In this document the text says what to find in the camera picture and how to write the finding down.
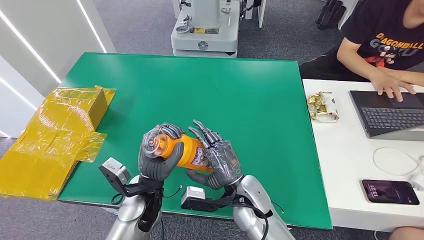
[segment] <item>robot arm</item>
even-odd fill
[[[188,129],[202,143],[213,173],[202,175],[193,170],[186,173],[193,181],[213,189],[224,187],[225,193],[214,200],[206,198],[203,188],[189,186],[182,196],[181,208],[214,212],[218,208],[234,207],[234,221],[250,240],[295,240],[262,184],[254,176],[243,175],[231,143],[201,122],[193,120],[193,123],[204,137],[195,128]]]
[[[99,169],[123,199],[106,240],[148,240],[161,218],[163,181],[138,175],[130,184],[125,184],[130,174],[125,166],[112,157]]]
[[[236,188],[236,194],[248,199],[243,199],[243,201],[258,208],[265,214],[268,221],[268,232],[266,238],[263,238],[266,228],[265,219],[255,214],[251,208],[234,207],[232,211],[234,222],[243,232],[246,232],[250,240],[295,240],[284,221],[277,214],[264,187],[254,176],[243,177]]]
[[[163,123],[161,128],[171,139],[181,138],[184,132],[177,126]],[[113,223],[107,240],[148,240],[152,229],[161,218],[164,181],[175,168],[183,155],[184,144],[175,145],[172,154],[166,160],[162,157],[150,158],[142,148],[138,155],[140,175],[134,177],[129,184],[130,173],[120,162],[112,157],[99,166],[110,185],[118,194],[111,203],[120,204],[118,217]]]

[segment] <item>smartphone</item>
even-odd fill
[[[414,188],[407,181],[362,180],[362,186],[371,203],[420,204]]]

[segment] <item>humanoid robot hand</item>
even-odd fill
[[[201,142],[205,150],[205,157],[213,168],[213,173],[204,175],[186,169],[188,177],[215,190],[231,185],[242,178],[242,168],[230,141],[224,140],[219,133],[205,127],[200,121],[193,120],[193,123],[202,134],[191,126],[188,127],[188,130]]]
[[[181,138],[181,134],[184,134],[184,131],[181,128],[171,123],[165,122],[163,124],[156,125],[155,128],[160,129],[172,140],[179,139]],[[172,154],[165,160],[160,156],[155,158],[148,157],[141,146],[138,153],[138,169],[143,177],[162,182],[177,166],[177,163],[183,156],[183,151],[184,143],[178,142],[174,146]]]

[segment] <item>clear plastic cap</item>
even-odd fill
[[[144,134],[141,146],[147,157],[156,158],[165,152],[168,144],[168,138],[164,131],[155,127]]]

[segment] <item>yellow plastic wrap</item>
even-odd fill
[[[78,161],[93,162],[100,120],[115,90],[56,88],[0,159],[0,195],[56,199]]]

